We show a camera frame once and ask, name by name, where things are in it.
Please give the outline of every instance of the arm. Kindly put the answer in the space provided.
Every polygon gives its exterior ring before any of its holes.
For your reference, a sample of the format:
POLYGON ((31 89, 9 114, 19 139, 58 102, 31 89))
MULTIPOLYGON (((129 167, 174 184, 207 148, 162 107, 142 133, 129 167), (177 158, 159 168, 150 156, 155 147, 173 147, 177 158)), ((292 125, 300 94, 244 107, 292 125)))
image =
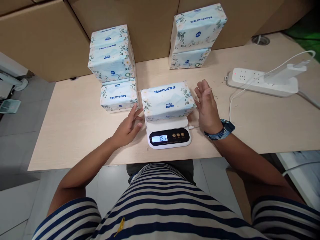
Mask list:
POLYGON ((138 115, 143 109, 138 111, 136 109, 137 104, 133 106, 128 117, 123 120, 111 138, 85 156, 64 176, 53 196, 47 216, 63 204, 76 198, 85 197, 86 186, 97 175, 113 152, 132 142, 142 127, 142 123, 133 127, 135 120, 142 120, 138 115))
MULTIPOLYGON (((199 98, 199 102, 195 102, 199 109, 200 129, 209 134, 220 132, 223 126, 207 81, 199 82, 195 92, 199 98)), ((250 203, 265 195, 276 195, 303 203, 271 163, 232 133, 225 139, 212 143, 244 181, 250 203)))

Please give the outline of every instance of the scale display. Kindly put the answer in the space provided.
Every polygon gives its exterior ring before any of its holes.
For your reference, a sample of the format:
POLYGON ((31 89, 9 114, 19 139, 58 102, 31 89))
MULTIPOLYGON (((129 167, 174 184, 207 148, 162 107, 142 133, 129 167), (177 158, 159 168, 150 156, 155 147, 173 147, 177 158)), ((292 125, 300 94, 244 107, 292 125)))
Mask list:
POLYGON ((151 137, 151 139, 152 139, 152 142, 163 142, 168 140, 167 135, 151 137))
POLYGON ((190 139, 189 133, 185 128, 176 128, 152 132, 149 135, 150 143, 153 146, 185 143, 190 139))

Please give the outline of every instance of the power strip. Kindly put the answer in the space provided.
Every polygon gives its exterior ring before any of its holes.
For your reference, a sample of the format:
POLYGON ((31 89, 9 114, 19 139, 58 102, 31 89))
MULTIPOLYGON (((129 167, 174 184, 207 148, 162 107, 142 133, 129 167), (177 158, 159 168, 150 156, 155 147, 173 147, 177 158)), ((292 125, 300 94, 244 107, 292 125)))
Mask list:
POLYGON ((276 97, 289 97, 298 92, 298 80, 292 77, 283 84, 273 84, 264 81, 265 72, 245 68, 235 68, 226 76, 229 87, 235 87, 268 94, 276 97))

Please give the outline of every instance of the green plastic basket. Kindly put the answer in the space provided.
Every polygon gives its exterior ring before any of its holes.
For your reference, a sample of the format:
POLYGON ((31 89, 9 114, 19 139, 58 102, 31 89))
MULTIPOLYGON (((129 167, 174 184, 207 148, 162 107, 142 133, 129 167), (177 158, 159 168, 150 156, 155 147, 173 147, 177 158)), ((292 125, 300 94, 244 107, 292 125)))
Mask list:
POLYGON ((2 114, 12 114, 18 111, 20 106, 20 100, 7 99, 4 100, 0 106, 0 113, 2 114))

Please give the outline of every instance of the yellow embroidery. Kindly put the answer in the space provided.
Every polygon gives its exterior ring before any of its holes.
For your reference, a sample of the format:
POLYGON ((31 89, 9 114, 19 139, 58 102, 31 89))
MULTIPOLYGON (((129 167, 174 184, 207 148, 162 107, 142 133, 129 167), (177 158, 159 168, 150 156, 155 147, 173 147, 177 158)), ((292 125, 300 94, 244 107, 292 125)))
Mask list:
POLYGON ((115 237, 123 229, 123 226, 124 226, 124 217, 121 220, 117 233, 113 237, 115 237))

